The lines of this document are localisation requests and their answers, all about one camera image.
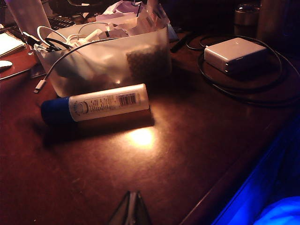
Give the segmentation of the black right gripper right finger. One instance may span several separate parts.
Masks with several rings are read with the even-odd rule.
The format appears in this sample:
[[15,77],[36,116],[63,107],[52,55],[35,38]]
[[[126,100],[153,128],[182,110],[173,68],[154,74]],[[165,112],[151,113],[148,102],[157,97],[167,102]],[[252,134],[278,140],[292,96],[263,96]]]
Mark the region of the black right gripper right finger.
[[149,216],[147,207],[143,201],[140,192],[136,193],[135,198],[135,225],[151,225],[152,221]]

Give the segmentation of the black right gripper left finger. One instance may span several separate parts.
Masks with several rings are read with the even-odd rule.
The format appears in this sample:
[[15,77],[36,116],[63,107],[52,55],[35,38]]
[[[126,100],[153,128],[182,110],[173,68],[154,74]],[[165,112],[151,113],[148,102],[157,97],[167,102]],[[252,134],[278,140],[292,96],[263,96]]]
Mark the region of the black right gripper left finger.
[[129,204],[130,204],[131,193],[127,191],[123,196],[118,207],[110,217],[108,225],[126,225],[129,216]]

